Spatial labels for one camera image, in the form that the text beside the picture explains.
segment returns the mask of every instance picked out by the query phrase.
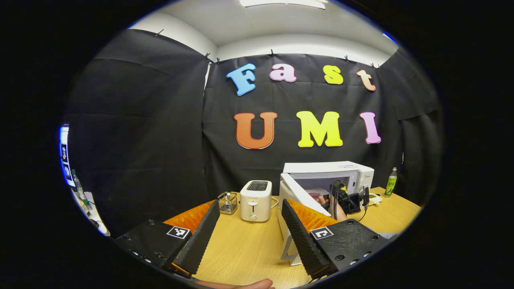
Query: white ceiling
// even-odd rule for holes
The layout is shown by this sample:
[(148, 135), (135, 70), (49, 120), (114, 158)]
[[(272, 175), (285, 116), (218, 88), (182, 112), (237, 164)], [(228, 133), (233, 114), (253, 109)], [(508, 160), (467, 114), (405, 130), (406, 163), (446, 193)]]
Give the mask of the white ceiling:
[(239, 0), (182, 0), (158, 12), (176, 17), (217, 46), (275, 34), (317, 34), (359, 42), (387, 54), (398, 46), (356, 14), (339, 4), (326, 10), (300, 5), (261, 5), (245, 8)]

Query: white wall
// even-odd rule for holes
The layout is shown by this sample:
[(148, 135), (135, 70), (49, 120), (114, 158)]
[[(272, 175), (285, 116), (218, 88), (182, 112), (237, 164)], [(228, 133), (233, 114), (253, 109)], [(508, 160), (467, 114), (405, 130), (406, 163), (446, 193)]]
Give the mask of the white wall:
[(202, 55), (210, 53), (209, 59), (216, 61), (218, 47), (210, 39), (184, 21), (166, 13), (152, 13), (129, 29), (141, 29), (154, 33), (159, 33), (164, 29), (161, 35), (181, 42)]
[(273, 53), (305, 53), (344, 58), (364, 64), (383, 64), (388, 55), (364, 44), (341, 38), (313, 34), (280, 34), (256, 37), (220, 46), (217, 57), (220, 60)]

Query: wire basket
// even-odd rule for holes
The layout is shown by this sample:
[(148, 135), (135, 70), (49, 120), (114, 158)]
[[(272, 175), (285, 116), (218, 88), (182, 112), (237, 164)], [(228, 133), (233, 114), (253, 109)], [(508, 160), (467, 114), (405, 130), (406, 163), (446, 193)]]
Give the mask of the wire basket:
[(218, 201), (220, 213), (232, 215), (237, 210), (237, 197), (235, 193), (223, 192), (218, 196)]

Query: human hand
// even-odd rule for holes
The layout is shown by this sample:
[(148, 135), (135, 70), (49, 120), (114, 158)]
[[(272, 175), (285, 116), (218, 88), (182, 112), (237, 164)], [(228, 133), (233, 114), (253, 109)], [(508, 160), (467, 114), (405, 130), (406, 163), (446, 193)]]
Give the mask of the human hand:
[(215, 283), (215, 282), (207, 282), (207, 281), (195, 281), (196, 284), (200, 284), (206, 287), (211, 287), (214, 289), (275, 289), (275, 287), (271, 287), (273, 281), (270, 279), (263, 279), (261, 281), (255, 282), (250, 285), (230, 285), (223, 283)]
[[(315, 200), (320, 205), (325, 205), (328, 202), (328, 200), (325, 200), (325, 198), (323, 198), (323, 196), (319, 196)], [(348, 217), (346, 217), (346, 214), (344, 213), (343, 208), (341, 208), (341, 206), (339, 206), (339, 203), (338, 203), (337, 204), (337, 221), (341, 222), (341, 221), (344, 221), (344, 220), (347, 220), (347, 219), (348, 219)]]

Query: white microwave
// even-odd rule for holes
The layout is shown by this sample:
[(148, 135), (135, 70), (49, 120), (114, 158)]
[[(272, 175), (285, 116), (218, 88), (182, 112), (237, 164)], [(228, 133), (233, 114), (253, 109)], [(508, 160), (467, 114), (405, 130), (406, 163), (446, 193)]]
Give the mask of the white microwave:
[(330, 185), (340, 180), (346, 186), (348, 194), (359, 193), (362, 195), (362, 188), (371, 188), (374, 169), (351, 161), (331, 162), (287, 162), (280, 174), (279, 190), (279, 224), (284, 238), (282, 245), (282, 260), (288, 260), (290, 265), (302, 263), (294, 241), (287, 225), (282, 217), (282, 202), (285, 198), (298, 202), (326, 216), (326, 211), (308, 193), (317, 192), (324, 195), (329, 194)]

